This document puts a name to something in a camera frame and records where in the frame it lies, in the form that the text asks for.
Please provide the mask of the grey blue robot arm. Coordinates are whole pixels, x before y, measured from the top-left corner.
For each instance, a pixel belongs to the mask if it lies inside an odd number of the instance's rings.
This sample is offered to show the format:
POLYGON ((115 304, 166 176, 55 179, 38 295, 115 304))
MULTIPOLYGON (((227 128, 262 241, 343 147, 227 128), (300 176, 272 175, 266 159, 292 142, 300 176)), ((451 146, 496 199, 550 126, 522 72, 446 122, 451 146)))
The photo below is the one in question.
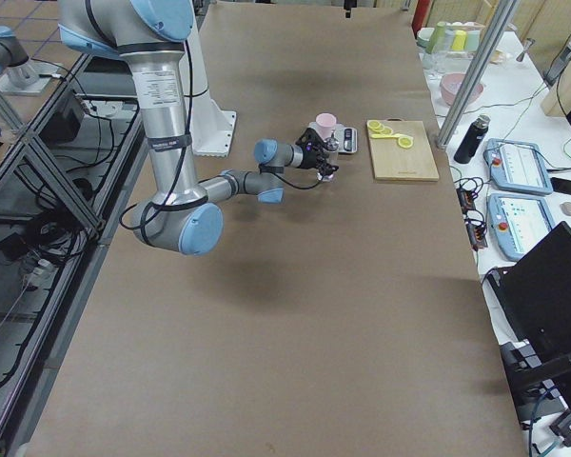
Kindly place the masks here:
POLYGON ((338 166, 339 144, 308 128, 294 144, 262 139, 257 170, 225 170, 201 181, 194 164, 193 124, 202 118, 206 81, 194 8, 189 1, 62 1, 59 29, 71 49, 123 61, 131 71, 157 191, 133 206, 126 229, 143 243, 184 255, 217 245, 224 217, 219 203, 238 194, 282 201, 286 168, 316 169, 317 180, 338 166))

